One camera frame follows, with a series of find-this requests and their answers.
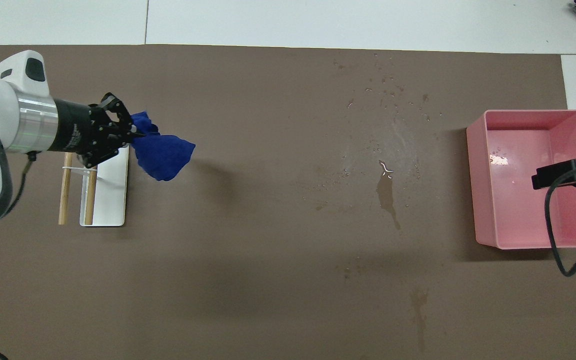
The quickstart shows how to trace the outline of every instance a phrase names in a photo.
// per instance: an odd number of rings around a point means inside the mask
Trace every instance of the pink bin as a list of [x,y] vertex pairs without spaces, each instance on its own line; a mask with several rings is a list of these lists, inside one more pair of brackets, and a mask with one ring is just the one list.
[[[499,249],[550,248],[537,168],[576,158],[576,110],[488,110],[468,126],[477,242]],[[576,248],[576,187],[550,203],[557,246]]]

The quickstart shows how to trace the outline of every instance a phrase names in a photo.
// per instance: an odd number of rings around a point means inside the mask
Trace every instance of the brown mat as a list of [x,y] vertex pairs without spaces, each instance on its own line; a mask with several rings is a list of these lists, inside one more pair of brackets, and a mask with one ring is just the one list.
[[79,182],[59,227],[63,156],[39,155],[0,221],[11,359],[576,359],[576,276],[547,250],[475,242],[466,146],[487,109],[566,109],[557,55],[0,46],[0,61],[27,48],[53,96],[112,91],[197,148],[170,182],[131,154],[121,228],[78,225]]

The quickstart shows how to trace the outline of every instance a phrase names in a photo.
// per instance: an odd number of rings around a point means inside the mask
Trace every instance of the pink plastic container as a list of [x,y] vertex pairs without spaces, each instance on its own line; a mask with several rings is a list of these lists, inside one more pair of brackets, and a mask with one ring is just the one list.
[[[537,168],[576,158],[576,110],[488,110],[468,126],[477,242],[499,249],[550,248]],[[576,187],[550,203],[557,246],[576,248]]]

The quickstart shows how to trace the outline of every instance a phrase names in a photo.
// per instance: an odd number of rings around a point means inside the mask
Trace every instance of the white floor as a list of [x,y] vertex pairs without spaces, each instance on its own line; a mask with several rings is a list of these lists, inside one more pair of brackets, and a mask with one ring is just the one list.
[[576,109],[572,0],[0,0],[0,44],[548,53]]

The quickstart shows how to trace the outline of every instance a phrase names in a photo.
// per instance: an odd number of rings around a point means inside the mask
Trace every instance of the blue cloth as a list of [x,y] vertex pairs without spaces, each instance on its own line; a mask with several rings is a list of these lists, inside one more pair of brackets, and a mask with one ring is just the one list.
[[159,128],[146,111],[133,114],[132,122],[140,132],[146,134],[132,140],[137,164],[156,180],[172,180],[190,161],[195,144],[175,135],[160,134]]

